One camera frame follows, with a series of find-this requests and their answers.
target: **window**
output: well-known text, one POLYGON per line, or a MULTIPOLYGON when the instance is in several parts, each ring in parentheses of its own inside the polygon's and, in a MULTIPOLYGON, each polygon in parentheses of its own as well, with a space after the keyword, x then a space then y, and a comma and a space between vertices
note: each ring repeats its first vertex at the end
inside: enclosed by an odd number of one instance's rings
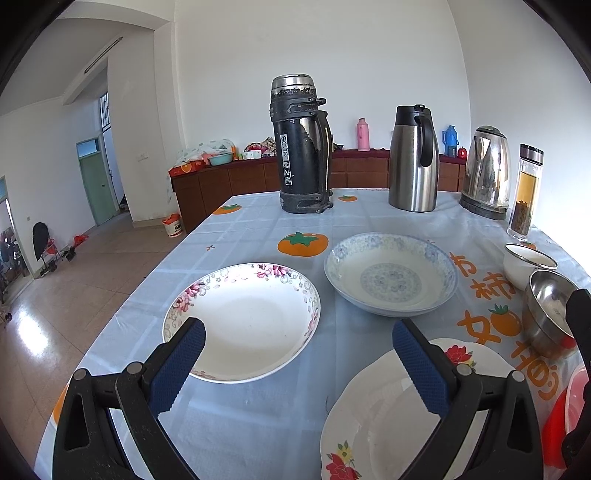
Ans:
POLYGON ((100 123, 103 125, 103 132, 111 128, 111 118, 109 116, 109 92, 100 97, 100 123))
POLYGON ((99 139, 93 138, 92 140, 88 140, 86 142, 77 143, 76 149, 78 150, 78 158, 97 153, 100 151, 99 139))

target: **blue floral pattern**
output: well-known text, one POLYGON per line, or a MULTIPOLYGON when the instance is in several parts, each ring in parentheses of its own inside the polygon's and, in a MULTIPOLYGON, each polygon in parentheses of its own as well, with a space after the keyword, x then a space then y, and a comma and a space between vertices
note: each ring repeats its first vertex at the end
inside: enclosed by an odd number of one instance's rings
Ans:
POLYGON ((412 300, 421 291, 421 279, 410 268, 393 263, 380 263, 361 274, 362 288, 373 298, 402 303, 412 300))

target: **floral plate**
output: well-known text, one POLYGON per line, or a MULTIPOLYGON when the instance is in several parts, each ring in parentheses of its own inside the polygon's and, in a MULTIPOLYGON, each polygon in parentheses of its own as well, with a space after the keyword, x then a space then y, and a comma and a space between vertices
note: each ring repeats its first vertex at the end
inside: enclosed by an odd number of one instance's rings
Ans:
MULTIPOLYGON (((440 346, 455 364, 482 375, 506 377, 513 368, 486 346, 450 338, 440 346)), ((476 413, 446 479, 463 473, 486 420, 476 413)), ((332 407, 320 438, 323 480, 395 480, 437 426, 394 350, 361 370, 332 407)))
POLYGON ((191 375, 250 382, 278 371, 304 349, 318 325, 320 297, 310 280, 282 265, 234 265, 180 293, 164 319, 165 342, 188 317, 199 318, 206 331, 191 375))
POLYGON ((333 287, 353 305, 386 317, 435 310, 457 288, 449 256, 419 238, 361 233, 336 245, 324 261, 333 287))

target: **pink thermos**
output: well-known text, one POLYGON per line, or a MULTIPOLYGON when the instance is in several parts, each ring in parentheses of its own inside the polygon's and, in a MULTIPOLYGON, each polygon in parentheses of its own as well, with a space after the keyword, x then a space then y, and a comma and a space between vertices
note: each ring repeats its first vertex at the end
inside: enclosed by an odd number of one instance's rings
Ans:
POLYGON ((357 150, 360 152, 369 151, 369 127, 365 118, 360 118, 357 123, 357 150))

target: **metal screw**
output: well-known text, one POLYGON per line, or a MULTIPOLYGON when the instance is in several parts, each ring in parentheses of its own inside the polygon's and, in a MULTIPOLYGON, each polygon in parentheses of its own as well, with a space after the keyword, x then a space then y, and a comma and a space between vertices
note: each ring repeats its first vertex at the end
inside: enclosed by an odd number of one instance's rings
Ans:
POLYGON ((127 366, 127 373, 131 374, 131 375, 135 375, 138 374, 142 371, 142 368, 144 366, 140 363, 140 362, 131 362, 128 366, 127 366))
POLYGON ((86 376, 86 370, 79 368, 72 376, 74 377, 74 380, 82 380, 86 376))
POLYGON ((465 377, 467 377, 468 375, 472 374, 472 369, 470 368, 470 366, 466 365, 466 364, 459 364, 456 367, 456 371, 460 374, 460 375, 464 375, 465 377))
POLYGON ((521 373, 519 370, 513 370, 511 372, 511 376, 513 377, 513 380, 515 380, 516 382, 523 382, 523 380, 525 380, 525 375, 521 373))

